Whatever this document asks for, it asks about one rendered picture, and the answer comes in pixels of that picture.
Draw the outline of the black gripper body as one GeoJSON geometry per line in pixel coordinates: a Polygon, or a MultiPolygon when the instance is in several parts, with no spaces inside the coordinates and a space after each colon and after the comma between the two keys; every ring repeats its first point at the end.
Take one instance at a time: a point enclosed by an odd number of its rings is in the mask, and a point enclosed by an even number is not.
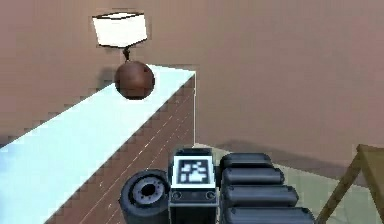
{"type": "Polygon", "coordinates": [[[126,224],[169,224],[170,186],[166,172],[159,169],[140,171],[121,189],[119,205],[126,224]]]}

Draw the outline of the brown chest of drawers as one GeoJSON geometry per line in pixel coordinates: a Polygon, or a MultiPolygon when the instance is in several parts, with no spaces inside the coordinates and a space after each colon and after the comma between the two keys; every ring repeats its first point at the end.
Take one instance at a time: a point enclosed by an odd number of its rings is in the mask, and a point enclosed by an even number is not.
{"type": "Polygon", "coordinates": [[[0,224],[85,224],[192,106],[195,74],[154,65],[155,88],[127,100],[109,85],[0,148],[0,224]]]}

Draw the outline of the brown ball table lamp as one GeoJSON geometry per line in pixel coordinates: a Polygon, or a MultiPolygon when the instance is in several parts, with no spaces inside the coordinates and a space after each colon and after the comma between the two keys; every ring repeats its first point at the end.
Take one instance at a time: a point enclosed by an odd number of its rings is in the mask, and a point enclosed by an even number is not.
{"type": "Polygon", "coordinates": [[[145,15],[138,12],[114,12],[92,17],[97,43],[122,50],[125,62],[114,75],[117,91],[128,100],[142,100],[154,89],[155,77],[143,62],[130,58],[130,49],[147,40],[145,15]]]}

